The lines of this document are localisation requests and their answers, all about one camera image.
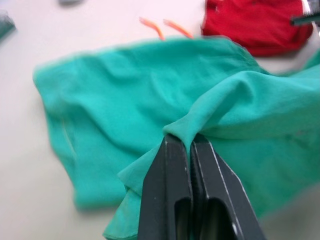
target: orange strip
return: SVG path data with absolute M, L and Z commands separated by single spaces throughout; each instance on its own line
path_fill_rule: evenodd
M 164 19 L 164 20 L 163 20 L 163 23 L 164 23 L 165 25 L 167 25 L 167 26 L 169 26 L 169 27 L 171 27 L 171 28 L 179 31 L 180 33 L 182 33 L 183 35 L 185 35 L 187 38 L 190 38 L 190 39 L 193 39 L 193 38 L 194 38 L 194 36 L 193 36 L 191 33 L 189 33 L 189 32 L 188 32 L 187 30 L 185 30 L 182 26 L 176 24 L 176 23 L 173 22 L 173 21 Z
M 162 41 L 165 40 L 165 37 L 164 37 L 162 31 L 160 30 L 160 28 L 159 28 L 154 22 L 149 21 L 149 20 L 147 20 L 147 19 L 145 19 L 145 18 L 142 18 L 142 17 L 140 17 L 140 22 L 141 22 L 143 25 L 146 25 L 147 27 L 156 30 L 156 32 L 157 32 L 158 35 L 159 35 L 159 38 L 160 38 Z

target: red fabric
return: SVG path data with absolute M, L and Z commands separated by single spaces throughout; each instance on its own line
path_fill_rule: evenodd
M 272 56 L 301 48 L 311 24 L 292 26 L 303 14 L 301 0 L 207 0 L 202 35 L 224 35 L 253 56 Z

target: white surface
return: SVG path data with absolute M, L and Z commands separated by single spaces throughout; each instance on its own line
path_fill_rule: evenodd
M 102 240 L 115 209 L 77 212 L 73 187 L 48 140 L 41 98 L 32 81 L 38 64 L 86 50 L 156 38 L 139 17 L 170 19 L 200 34 L 204 0 L 0 0 L 18 31 L 0 42 L 0 240 Z M 300 67 L 319 47 L 314 34 L 296 54 L 260 59 L 268 70 Z M 263 221 L 270 240 L 320 239 L 320 188 Z

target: green fabric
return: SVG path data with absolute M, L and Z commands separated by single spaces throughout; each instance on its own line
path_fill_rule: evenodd
M 69 58 L 34 82 L 75 204 L 123 200 L 104 236 L 134 240 L 143 179 L 165 133 L 187 151 L 204 134 L 259 217 L 317 183 L 319 64 L 317 53 L 280 76 L 226 38 L 171 39 Z

